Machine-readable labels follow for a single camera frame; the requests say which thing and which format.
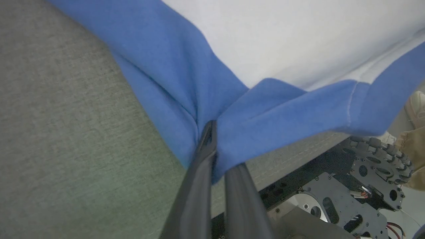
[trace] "gray fabric surface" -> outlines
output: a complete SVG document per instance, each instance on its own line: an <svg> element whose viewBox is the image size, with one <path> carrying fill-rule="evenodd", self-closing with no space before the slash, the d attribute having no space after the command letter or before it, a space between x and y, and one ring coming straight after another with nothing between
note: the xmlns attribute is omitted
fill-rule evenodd
<svg viewBox="0 0 425 239"><path fill-rule="evenodd" d="M184 169L106 46L42 0L3 0L0 73L0 238L157 238ZM261 189L346 137L248 167ZM222 182L212 199L217 215Z"/></svg>

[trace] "blue fabric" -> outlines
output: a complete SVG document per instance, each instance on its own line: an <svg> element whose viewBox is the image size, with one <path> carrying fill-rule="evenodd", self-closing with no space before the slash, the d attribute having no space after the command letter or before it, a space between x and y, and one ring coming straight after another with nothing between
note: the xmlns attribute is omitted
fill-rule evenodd
<svg viewBox="0 0 425 239"><path fill-rule="evenodd" d="M382 134L425 78L425 43L372 84L305 92L275 79L248 89L202 33L159 0L50 0L102 39L161 136L187 167L204 125L218 120L213 181L238 163L327 130Z"/></svg>

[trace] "shoe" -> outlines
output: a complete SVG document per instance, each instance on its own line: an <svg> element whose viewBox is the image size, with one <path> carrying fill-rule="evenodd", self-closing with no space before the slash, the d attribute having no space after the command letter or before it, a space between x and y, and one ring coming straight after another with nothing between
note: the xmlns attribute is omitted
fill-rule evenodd
<svg viewBox="0 0 425 239"><path fill-rule="evenodd" d="M404 108L415 129L425 126L425 94L423 92L413 93Z"/></svg>
<svg viewBox="0 0 425 239"><path fill-rule="evenodd" d="M385 131L385 133L381 136L373 136L374 138L380 139L381 142L384 144L390 144L393 145L394 142L396 142L397 138L392 136L388 131Z"/></svg>

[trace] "wheel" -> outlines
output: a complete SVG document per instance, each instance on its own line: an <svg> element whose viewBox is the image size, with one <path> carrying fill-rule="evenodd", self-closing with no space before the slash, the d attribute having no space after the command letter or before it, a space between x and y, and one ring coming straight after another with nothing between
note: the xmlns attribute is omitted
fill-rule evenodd
<svg viewBox="0 0 425 239"><path fill-rule="evenodd" d="M414 167L409 157L394 145L382 143L377 138L350 137L338 148L358 159L367 160L376 174L387 182L405 184L412 176Z"/></svg>

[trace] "bolt hole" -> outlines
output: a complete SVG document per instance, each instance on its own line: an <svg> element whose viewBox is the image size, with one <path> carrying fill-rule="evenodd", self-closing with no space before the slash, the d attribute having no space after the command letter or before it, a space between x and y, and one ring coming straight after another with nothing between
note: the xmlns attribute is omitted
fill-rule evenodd
<svg viewBox="0 0 425 239"><path fill-rule="evenodd" d="M381 172L382 174L385 174L385 175L390 175L391 174L390 171L388 171L388 170L386 170L384 168L376 168L376 170L378 170L379 172Z"/></svg>
<svg viewBox="0 0 425 239"><path fill-rule="evenodd" d="M390 191L390 198L393 201L397 200L397 192L394 189Z"/></svg>
<svg viewBox="0 0 425 239"><path fill-rule="evenodd" d="M381 160L374 158L374 157L366 157L367 160L374 162L374 163L381 163Z"/></svg>
<svg viewBox="0 0 425 239"><path fill-rule="evenodd" d="M334 203L329 197L323 199L323 207L325 208L326 214L328 214L329 221L333 224L337 224L340 221L340 216L335 209Z"/></svg>
<svg viewBox="0 0 425 239"><path fill-rule="evenodd" d="M360 176L365 177L366 175L368 175L368 169L366 168L366 166L362 165L359 167L359 173Z"/></svg>
<svg viewBox="0 0 425 239"><path fill-rule="evenodd" d="M320 208L317 206L312 207L310 214L318 218L322 216L322 212L320 211Z"/></svg>

